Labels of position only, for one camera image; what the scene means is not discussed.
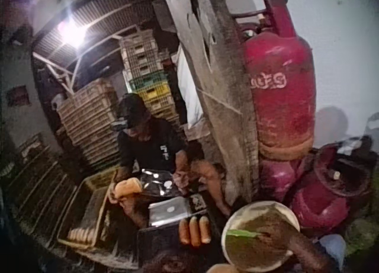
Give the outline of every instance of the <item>gas cylinder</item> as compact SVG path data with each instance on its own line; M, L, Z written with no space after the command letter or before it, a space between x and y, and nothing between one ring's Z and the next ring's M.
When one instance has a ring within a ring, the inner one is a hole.
M264 0L271 28L244 43L259 151L272 160L301 158L312 147L316 86L308 43L296 35L287 0Z
M370 174L363 166L345 158L339 159L335 144L322 147L314 159L313 170L301 182L291 202L303 229L330 233L350 211L351 198L368 188Z
M283 202L297 176L291 162L261 161L261 193L270 200Z

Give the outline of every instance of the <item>bowl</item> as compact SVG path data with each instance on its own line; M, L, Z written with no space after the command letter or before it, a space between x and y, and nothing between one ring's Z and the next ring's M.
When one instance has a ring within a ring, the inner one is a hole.
M282 215L286 216L288 221L298 230L300 231L300 225L298 223L298 220L295 216L295 214L285 205L280 204L275 201L260 201L260 202L255 202L249 205L246 205L239 209L237 212L235 212L227 221L222 236L221 236L221 246L223 249L223 253L225 258L228 260L228 262L232 265L234 265L236 268L239 268L238 265L234 264L227 252L226 252L226 246L225 246L225 241L226 241L226 232L228 230L233 230L233 229L238 229L239 225L242 223L245 223L249 220L253 220L265 213L274 206ZM248 269L246 268L239 268L243 271L246 272L268 272L277 269L280 267L287 259L292 255L292 251L288 250L281 258L279 258L276 262L274 262L271 266L266 266L266 267L250 267Z

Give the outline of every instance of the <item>wooden post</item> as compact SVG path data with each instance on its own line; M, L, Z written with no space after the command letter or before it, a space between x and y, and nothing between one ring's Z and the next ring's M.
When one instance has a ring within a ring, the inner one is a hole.
M224 0L166 0L204 114L236 190L258 192L258 140L241 36Z

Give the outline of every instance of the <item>hand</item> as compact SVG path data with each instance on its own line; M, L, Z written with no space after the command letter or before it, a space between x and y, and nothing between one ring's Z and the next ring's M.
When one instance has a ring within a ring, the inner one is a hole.
M268 220L266 225L257 228L256 231L262 233L258 236L262 242L270 247L286 250L300 235L294 226L281 218Z
M187 172L177 171L172 175L175 185L179 189L184 189L188 186L190 178L188 177Z
M111 182L110 185L109 185L109 187L108 187L107 196L108 196L109 202L111 204L118 204L118 200L114 196L114 188L115 188L115 186L116 186L116 183L115 182Z

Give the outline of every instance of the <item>white wall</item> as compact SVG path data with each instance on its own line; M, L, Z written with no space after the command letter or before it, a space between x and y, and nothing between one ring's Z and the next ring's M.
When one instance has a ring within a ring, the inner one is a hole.
M41 133L45 144L51 150L61 152L38 98L33 73L31 57L28 48L5 47L2 51L4 61L1 65L1 121L15 144L19 147L37 133ZM25 85L29 95L30 105L9 107L6 94L11 88Z
M379 113L379 0L288 0L288 9L313 49L315 146L366 133L379 152L379 122L368 123Z
M118 99L122 99L123 95L127 93L123 71L121 70L114 75L111 75L109 80L116 91Z

